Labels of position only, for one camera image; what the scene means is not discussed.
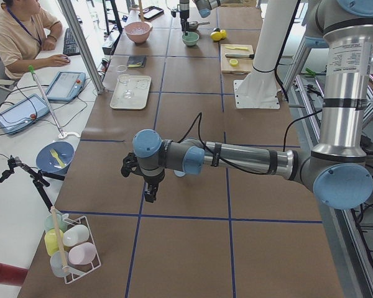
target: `lanyard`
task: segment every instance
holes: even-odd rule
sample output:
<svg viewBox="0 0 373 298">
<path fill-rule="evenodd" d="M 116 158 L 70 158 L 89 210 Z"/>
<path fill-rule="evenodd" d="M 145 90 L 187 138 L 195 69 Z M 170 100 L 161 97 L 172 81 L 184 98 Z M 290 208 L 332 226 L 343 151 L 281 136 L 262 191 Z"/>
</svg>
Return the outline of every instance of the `lanyard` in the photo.
<svg viewBox="0 0 373 298">
<path fill-rule="evenodd" d="M 26 33 L 28 33 L 34 40 L 36 40 L 40 46 L 42 46 L 42 39 L 40 38 L 40 35 L 39 35 L 39 32 L 37 31 L 37 28 L 36 28 L 36 24 L 35 24 L 35 21 L 33 20 L 32 18 L 32 23 L 35 25 L 35 28 L 36 28 L 36 33 L 37 33 L 37 38 L 35 38 L 30 32 L 29 30 L 27 30 L 27 28 L 25 27 L 25 25 L 16 17 L 16 15 L 7 7 L 7 11 L 8 13 L 10 13 L 10 15 L 14 18 L 14 20 L 17 21 L 17 23 L 25 30 Z"/>
</svg>

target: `white desk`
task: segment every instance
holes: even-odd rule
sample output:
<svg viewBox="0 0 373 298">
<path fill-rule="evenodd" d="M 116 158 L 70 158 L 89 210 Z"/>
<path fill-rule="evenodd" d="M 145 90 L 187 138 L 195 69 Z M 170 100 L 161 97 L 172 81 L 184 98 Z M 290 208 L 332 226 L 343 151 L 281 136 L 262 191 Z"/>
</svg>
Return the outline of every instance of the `white desk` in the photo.
<svg viewBox="0 0 373 298">
<path fill-rule="evenodd" d="M 92 51 L 96 66 L 104 58 L 100 43 L 94 33 L 87 38 Z M 62 53 L 63 37 L 58 41 L 57 48 L 53 51 L 42 52 L 38 58 Z M 49 84 L 58 71 L 84 71 L 89 77 L 83 60 L 80 55 L 72 56 L 71 63 L 61 68 L 42 68 L 36 71 L 41 84 Z M 93 107 L 96 93 L 93 83 L 87 80 L 85 90 L 80 94 L 80 98 L 87 104 L 86 109 L 77 115 L 65 128 L 67 132 L 78 132 L 84 129 L 88 116 Z M 30 74 L 25 74 L 18 82 L 18 87 L 33 86 L 35 83 Z M 37 88 L 22 90 L 26 95 L 32 93 L 39 94 Z M 8 101 L 18 102 L 24 97 L 20 92 L 11 94 Z M 52 104 L 53 108 L 62 104 Z M 9 106 L 3 105 L 0 111 Z M 58 121 L 61 125 L 67 123 L 77 112 L 85 107 L 85 103 L 74 99 L 71 103 L 56 110 Z M 43 117 L 45 120 L 53 122 L 50 114 Z M 57 127 L 46 122 L 39 121 L 24 131 L 15 135 L 0 136 L 0 153 L 7 156 L 18 156 L 23 163 L 29 166 L 36 166 L 35 157 L 38 152 L 47 144 L 58 140 Z M 76 149 L 80 141 L 79 138 L 69 136 L 64 139 L 71 143 Z M 8 169 L 7 160 L 0 156 L 0 176 Z M 48 197 L 54 203 L 62 186 L 61 181 L 47 178 L 50 187 L 45 187 Z M 23 268 L 29 268 L 36 247 L 44 231 L 44 219 L 48 216 L 48 210 L 39 193 L 33 185 L 32 179 L 20 168 L 15 169 L 15 174 L 11 175 L 3 183 L 0 183 L 0 263 L 11 264 Z M 16 297 L 20 287 L 5 286 L 0 284 L 0 297 Z"/>
</svg>

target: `label sticker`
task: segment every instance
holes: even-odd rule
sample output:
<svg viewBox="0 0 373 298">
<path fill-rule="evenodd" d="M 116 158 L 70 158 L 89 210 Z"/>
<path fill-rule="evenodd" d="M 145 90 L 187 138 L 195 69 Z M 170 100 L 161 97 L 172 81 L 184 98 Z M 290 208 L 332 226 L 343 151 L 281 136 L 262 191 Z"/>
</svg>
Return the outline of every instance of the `label sticker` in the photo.
<svg viewBox="0 0 373 298">
<path fill-rule="evenodd" d="M 349 45 L 339 45 L 329 49 L 329 62 L 326 75 L 339 73 L 370 73 L 371 43 L 360 42 Z"/>
</svg>

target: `keyboard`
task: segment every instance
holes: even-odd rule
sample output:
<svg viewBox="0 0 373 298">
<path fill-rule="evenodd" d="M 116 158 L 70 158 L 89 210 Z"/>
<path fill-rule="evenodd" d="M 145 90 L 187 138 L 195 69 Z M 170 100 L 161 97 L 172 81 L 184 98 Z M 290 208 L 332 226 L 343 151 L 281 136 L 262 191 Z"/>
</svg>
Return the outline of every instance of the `keyboard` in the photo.
<svg viewBox="0 0 373 298">
<path fill-rule="evenodd" d="M 65 39 L 63 41 L 63 54 L 66 56 L 79 55 L 79 47 L 76 44 L 75 37 L 73 36 L 70 28 L 65 31 Z"/>
</svg>

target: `wooden stick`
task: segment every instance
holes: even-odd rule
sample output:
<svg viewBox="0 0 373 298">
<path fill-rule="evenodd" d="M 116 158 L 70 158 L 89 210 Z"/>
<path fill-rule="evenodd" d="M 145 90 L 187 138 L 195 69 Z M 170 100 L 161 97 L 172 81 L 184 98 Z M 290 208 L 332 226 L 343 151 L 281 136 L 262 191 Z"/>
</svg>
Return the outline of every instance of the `wooden stick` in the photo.
<svg viewBox="0 0 373 298">
<path fill-rule="evenodd" d="M 142 1 L 141 0 L 138 0 L 138 5 L 139 5 L 139 15 L 140 15 L 140 18 L 141 18 L 141 22 L 145 22 L 144 10 L 142 9 Z"/>
<path fill-rule="evenodd" d="M 63 243 L 61 239 L 60 228 L 57 220 L 57 210 L 54 206 L 51 207 L 52 222 L 54 223 L 55 236 L 57 237 L 58 248 L 60 249 L 62 270 L 67 273 L 69 271 L 67 256 L 65 255 L 65 249 L 63 248 Z"/>
</svg>

